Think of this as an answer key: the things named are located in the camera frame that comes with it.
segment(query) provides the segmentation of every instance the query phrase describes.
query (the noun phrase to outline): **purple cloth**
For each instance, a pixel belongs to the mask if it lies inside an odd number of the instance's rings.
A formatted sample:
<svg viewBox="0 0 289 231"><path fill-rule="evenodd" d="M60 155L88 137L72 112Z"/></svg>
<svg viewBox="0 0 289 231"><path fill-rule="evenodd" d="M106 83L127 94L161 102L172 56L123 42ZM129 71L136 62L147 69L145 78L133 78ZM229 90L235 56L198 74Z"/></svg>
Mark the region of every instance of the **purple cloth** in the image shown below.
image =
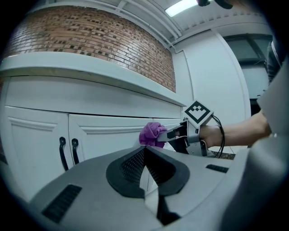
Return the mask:
<svg viewBox="0 0 289 231"><path fill-rule="evenodd" d="M158 122L150 122L141 130L139 141L142 145L156 146L163 148L164 142L158 142L158 135L167 129Z"/></svg>

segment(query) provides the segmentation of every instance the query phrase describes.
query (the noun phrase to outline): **ceiling light fixture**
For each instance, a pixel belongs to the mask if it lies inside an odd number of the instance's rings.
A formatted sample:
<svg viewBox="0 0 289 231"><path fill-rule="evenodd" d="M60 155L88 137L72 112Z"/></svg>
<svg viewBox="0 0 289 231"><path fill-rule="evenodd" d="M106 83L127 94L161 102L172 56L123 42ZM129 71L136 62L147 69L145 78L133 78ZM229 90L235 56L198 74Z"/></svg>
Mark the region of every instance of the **ceiling light fixture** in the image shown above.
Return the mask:
<svg viewBox="0 0 289 231"><path fill-rule="evenodd" d="M175 5L172 5L171 7L167 8L165 11L170 17L173 17L176 14L188 8L191 8L195 5L198 5L196 0L181 0L177 2Z"/></svg>

